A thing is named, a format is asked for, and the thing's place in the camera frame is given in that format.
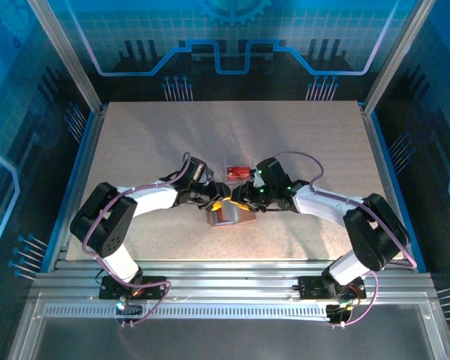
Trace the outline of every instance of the red box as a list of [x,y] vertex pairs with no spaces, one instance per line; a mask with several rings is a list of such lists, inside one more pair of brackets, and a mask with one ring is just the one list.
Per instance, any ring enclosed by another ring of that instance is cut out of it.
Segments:
[[229,181],[238,180],[250,180],[250,170],[249,166],[229,166],[226,168],[226,178]]

